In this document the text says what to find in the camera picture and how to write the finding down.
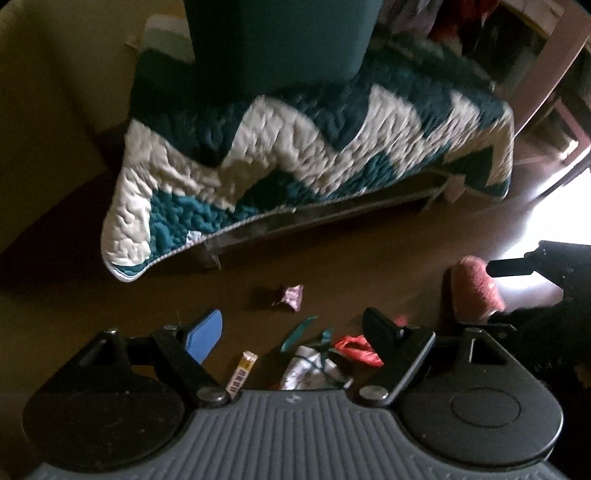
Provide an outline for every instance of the black handle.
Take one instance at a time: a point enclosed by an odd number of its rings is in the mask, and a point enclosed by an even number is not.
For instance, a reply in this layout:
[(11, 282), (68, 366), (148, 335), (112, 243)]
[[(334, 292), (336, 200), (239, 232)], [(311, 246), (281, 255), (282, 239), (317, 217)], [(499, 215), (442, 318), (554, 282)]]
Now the black handle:
[(385, 407), (413, 380), (435, 344), (435, 333), (424, 328), (411, 330), (408, 339), (388, 362), (359, 389), (362, 403), (370, 407)]
[(374, 307), (365, 309), (362, 324), (363, 335), (384, 363), (390, 360), (408, 337), (408, 330), (397, 326)]
[(174, 386), (182, 388), (192, 402), (221, 406), (230, 400), (228, 393), (185, 351), (173, 330), (156, 330), (151, 337), (163, 357), (162, 365), (173, 375)]
[(491, 277), (516, 277), (531, 275), (535, 268), (536, 263), (528, 258), (510, 258), (488, 262), (486, 273)]

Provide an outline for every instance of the teal and white quilt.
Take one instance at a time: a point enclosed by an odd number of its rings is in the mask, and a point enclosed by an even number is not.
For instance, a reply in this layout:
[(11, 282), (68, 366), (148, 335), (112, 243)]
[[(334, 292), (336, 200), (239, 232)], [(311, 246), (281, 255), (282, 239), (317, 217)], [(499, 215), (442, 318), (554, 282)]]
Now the teal and white quilt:
[(203, 106), (186, 21), (148, 20), (101, 249), (132, 281), (247, 222), (388, 187), (420, 170), (503, 198), (513, 117), (472, 65), (426, 40), (368, 53), (345, 85)]

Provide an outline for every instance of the bed frame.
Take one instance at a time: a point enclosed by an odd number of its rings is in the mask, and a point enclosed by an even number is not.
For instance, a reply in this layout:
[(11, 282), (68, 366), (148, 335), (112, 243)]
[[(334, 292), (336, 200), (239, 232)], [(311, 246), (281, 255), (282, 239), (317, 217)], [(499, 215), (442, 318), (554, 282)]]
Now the bed frame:
[[(197, 262), (206, 269), (221, 269), (219, 256), (225, 251), (260, 239), (272, 238), (286, 233), (336, 222), (380, 208), (403, 203), (426, 200), (423, 207), (429, 208), (433, 201), (446, 190), (457, 190), (454, 177), (433, 172), (421, 172), (386, 189), (368, 193), (349, 200), (328, 203), (322, 206), (286, 209), (266, 218), (255, 220), (222, 233), (190, 249)], [(445, 195), (454, 201), (455, 193)]]

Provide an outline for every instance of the red plastic bag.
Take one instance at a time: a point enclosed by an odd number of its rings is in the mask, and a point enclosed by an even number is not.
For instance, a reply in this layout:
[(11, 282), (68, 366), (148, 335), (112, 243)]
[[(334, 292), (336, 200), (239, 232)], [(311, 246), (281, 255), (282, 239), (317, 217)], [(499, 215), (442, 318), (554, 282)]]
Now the red plastic bag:
[(357, 360), (370, 367), (381, 367), (384, 364), (363, 335), (343, 337), (340, 342), (335, 344), (335, 350), (351, 360)]

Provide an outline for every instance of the black lever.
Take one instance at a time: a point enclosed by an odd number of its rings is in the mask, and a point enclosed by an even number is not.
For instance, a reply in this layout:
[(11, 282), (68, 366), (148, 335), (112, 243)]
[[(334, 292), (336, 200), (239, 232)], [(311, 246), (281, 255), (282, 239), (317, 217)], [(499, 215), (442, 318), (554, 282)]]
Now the black lever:
[(203, 407), (220, 407), (230, 401), (230, 395), (180, 345), (176, 326), (169, 325), (152, 333), (151, 337), (161, 356), (166, 380), (180, 387), (192, 402)]
[(385, 407), (412, 381), (436, 336), (425, 328), (398, 327), (374, 308), (363, 314), (363, 334), (384, 366), (359, 389), (359, 398), (367, 406)]

